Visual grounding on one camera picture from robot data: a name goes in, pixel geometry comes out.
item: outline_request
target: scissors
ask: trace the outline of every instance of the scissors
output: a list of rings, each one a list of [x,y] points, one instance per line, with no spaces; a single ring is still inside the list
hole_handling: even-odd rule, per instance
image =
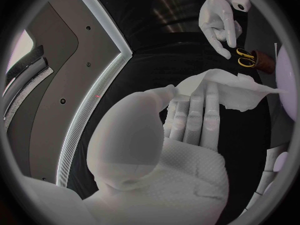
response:
[[[252,56],[251,53],[247,52],[245,49],[242,48],[236,49],[236,53],[241,56],[237,60],[239,65],[246,68],[252,68],[255,66],[256,58]]]

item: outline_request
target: mannequin hand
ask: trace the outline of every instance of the mannequin hand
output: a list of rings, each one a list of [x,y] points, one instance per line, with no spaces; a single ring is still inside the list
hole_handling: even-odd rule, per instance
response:
[[[227,41],[231,48],[237,46],[242,28],[234,21],[233,11],[226,0],[206,0],[199,15],[199,27],[213,48],[226,59],[231,58],[221,42]]]
[[[202,82],[191,94],[190,101],[170,102],[164,124],[164,136],[217,152],[219,128],[218,86],[214,82]]]

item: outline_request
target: white tissue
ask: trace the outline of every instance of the white tissue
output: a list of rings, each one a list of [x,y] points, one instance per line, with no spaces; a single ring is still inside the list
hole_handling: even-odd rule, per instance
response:
[[[285,93],[284,90],[274,89],[258,84],[248,75],[239,73],[237,76],[221,70],[210,69],[198,75],[190,76],[178,84],[178,95],[173,102],[187,102],[191,94],[201,83],[207,81],[218,85],[219,103],[226,109],[245,112],[254,109],[267,94]]]

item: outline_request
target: gold scissors handle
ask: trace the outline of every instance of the gold scissors handle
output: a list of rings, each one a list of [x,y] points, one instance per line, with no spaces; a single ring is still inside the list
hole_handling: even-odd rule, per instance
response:
[[[242,49],[242,48],[236,49],[236,53],[245,58],[255,59],[254,56],[252,56],[249,52],[247,52],[245,49]]]
[[[245,67],[245,68],[252,68],[255,66],[255,61],[252,60],[251,58],[245,58],[245,57],[240,57],[237,60],[238,64]]]

